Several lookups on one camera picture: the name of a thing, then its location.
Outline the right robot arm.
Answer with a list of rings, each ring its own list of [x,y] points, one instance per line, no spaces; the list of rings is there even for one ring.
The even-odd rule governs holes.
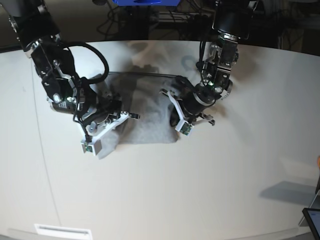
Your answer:
[[[1,7],[16,33],[18,42],[32,59],[36,73],[54,110],[72,115],[84,134],[84,144],[94,141],[90,124],[103,127],[103,132],[113,129],[127,119],[140,115],[122,110],[119,95],[103,97],[92,85],[102,83],[109,75],[106,58],[95,47],[82,41],[63,41],[60,30],[43,0],[2,0]],[[103,64],[103,73],[93,78],[80,77],[76,71],[72,47],[92,51]]]

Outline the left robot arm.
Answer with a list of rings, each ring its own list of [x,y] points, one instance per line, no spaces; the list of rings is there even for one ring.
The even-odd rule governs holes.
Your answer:
[[[167,92],[176,103],[170,114],[169,124],[177,127],[184,120],[194,125],[197,118],[215,121],[204,111],[219,100],[227,98],[232,91],[230,79],[232,67],[239,59],[238,43],[250,35],[250,24],[257,8],[256,0],[216,0],[212,23],[206,27],[199,44],[196,68],[200,82],[192,84],[186,77],[174,78],[180,88],[178,95]]]

